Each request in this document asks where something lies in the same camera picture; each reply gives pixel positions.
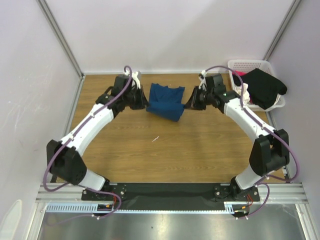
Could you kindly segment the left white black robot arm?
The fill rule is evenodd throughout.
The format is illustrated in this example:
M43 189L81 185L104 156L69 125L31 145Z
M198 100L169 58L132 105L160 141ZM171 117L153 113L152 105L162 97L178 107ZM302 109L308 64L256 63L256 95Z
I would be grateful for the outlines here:
M126 107L142 110L148 106L140 77L139 71L117 75L114 85L96 99L87 116L70 133L47 144L47 173L92 191L99 200L109 197L110 181L88 169L83 155L97 134Z

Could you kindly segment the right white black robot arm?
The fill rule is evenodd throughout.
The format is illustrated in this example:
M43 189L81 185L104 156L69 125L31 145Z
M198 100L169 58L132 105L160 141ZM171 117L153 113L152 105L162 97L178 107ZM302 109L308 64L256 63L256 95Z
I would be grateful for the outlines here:
M214 194L216 198L242 201L262 178L290 162L289 135L283 129L275 130L247 108L237 92L227 90L220 74L203 71L199 79L185 109L201 111L212 105L231 118L253 143L248 167L231 179L227 193L218 190Z

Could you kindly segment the blue printed t shirt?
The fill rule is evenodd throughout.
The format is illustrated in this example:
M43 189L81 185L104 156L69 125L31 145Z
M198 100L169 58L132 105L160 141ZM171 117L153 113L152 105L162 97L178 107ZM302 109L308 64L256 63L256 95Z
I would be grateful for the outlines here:
M184 112L182 99L185 87L170 88L152 83L149 92L149 105L146 111L159 117L178 122Z

